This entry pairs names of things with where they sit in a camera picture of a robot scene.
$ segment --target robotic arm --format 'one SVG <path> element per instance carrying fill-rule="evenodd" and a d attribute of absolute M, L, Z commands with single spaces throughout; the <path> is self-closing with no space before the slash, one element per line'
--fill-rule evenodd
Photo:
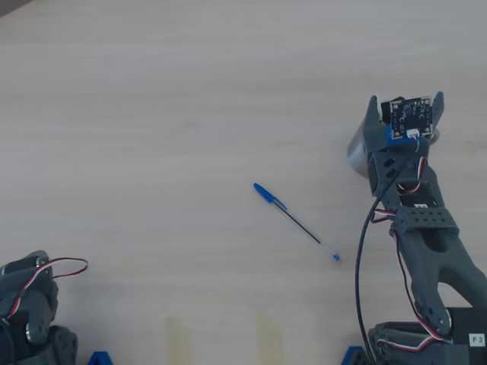
<path fill-rule="evenodd" d="M 487 364 L 487 278 L 458 237 L 460 230 L 427 163 L 443 110 L 443 93 L 433 100 L 400 97 L 383 103 L 374 96 L 349 145 L 350 164 L 368 177 L 373 196 L 382 195 L 384 210 L 376 213 L 384 218 L 372 223 L 392 221 L 390 234 L 418 322 L 377 325 L 368 333 L 375 359 L 355 349 L 344 364 Z M 472 307 L 446 308 L 439 282 L 449 284 Z"/>
<path fill-rule="evenodd" d="M 43 269 L 27 289 L 22 289 L 48 262 L 47 254 L 37 251 L 0 268 L 1 365 L 75 365 L 76 335 L 65 327 L 51 325 L 58 306 L 52 269 Z"/>

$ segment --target light wood surface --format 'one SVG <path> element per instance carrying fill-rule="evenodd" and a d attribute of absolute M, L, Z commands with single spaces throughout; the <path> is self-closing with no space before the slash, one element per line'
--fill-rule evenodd
<path fill-rule="evenodd" d="M 487 270 L 486 12 L 484 0 L 26 5 L 0 20 L 2 263 L 35 249 L 90 261 L 59 281 L 79 364 L 95 350 L 116 364 L 339 363 L 361 343 L 353 269 L 373 201 L 345 152 L 372 94 L 445 92 L 430 166 Z M 370 229 L 362 277 L 367 328 L 412 319 L 387 224 Z"/>

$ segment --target black cable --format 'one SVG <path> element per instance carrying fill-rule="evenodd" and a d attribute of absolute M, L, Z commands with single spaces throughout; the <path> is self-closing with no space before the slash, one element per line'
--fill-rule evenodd
<path fill-rule="evenodd" d="M 15 365 L 17 363 L 17 359 L 15 358 L 15 344 L 14 339 L 12 338 L 12 334 L 8 329 L 8 325 L 3 322 L 3 319 L 0 319 L 0 326 L 3 328 L 3 332 L 8 338 L 8 342 L 10 344 L 10 358 L 11 358 L 11 365 Z"/>
<path fill-rule="evenodd" d="M 389 188 L 394 184 L 394 182 L 399 177 L 401 172 L 404 170 L 404 167 L 406 167 L 407 163 L 411 158 L 412 157 L 409 157 L 405 159 L 403 163 L 401 163 L 394 176 L 389 180 L 389 182 L 385 186 L 384 190 L 377 196 L 377 199 L 375 199 L 375 202 L 373 203 L 371 210 L 368 212 L 368 216 L 367 219 L 365 220 L 364 226 L 362 227 L 360 241 L 358 242 L 357 261 L 355 262 L 355 305 L 357 306 L 358 325 L 360 326 L 360 332 L 362 334 L 362 338 L 364 339 L 365 350 L 367 351 L 367 356 L 369 358 L 369 361 L 373 365 L 377 365 L 377 363 L 375 362 L 375 359 L 372 356 L 371 345 L 369 344 L 367 334 L 365 333 L 364 320 L 362 319 L 362 311 L 360 305 L 360 261 L 362 257 L 362 250 L 364 248 L 364 241 L 365 241 L 365 234 L 367 233 L 367 227 L 369 222 L 371 221 L 372 215 L 374 215 L 375 209 L 377 209 L 377 206 L 379 205 L 380 201 L 386 195 L 387 190 L 389 190 Z"/>

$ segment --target blue pen cap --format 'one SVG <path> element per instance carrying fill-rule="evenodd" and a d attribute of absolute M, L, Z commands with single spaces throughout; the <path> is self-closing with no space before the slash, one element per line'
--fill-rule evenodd
<path fill-rule="evenodd" d="M 270 192 L 265 190 L 262 186 L 259 184 L 255 183 L 253 184 L 253 187 L 256 188 L 256 190 L 260 193 L 260 195 L 269 203 L 272 203 L 272 201 L 275 199 L 275 196 L 272 195 Z"/>
<path fill-rule="evenodd" d="M 260 186 L 259 184 L 257 183 L 254 183 L 253 184 L 253 187 L 256 188 L 256 190 L 260 193 L 260 195 L 266 200 L 268 201 L 269 203 L 272 203 L 273 201 L 277 201 L 279 202 L 279 204 L 285 209 L 285 210 L 288 210 L 287 207 L 282 204 L 282 202 L 277 199 L 274 195 L 272 195 L 270 192 L 268 192 L 267 190 L 265 190 L 262 186 Z"/>

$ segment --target mounting hole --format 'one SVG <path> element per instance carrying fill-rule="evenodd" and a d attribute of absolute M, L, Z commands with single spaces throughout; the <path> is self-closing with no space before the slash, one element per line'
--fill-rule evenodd
<path fill-rule="evenodd" d="M 391 177 L 394 176 L 394 174 L 396 173 L 396 169 L 392 169 L 391 171 L 389 171 L 387 174 L 386 174 L 386 178 L 390 179 Z"/>
<path fill-rule="evenodd" d="M 390 158 L 389 160 L 384 162 L 384 167 L 390 167 L 390 166 L 394 165 L 395 162 L 396 162 L 396 160 L 394 160 L 393 158 Z"/>

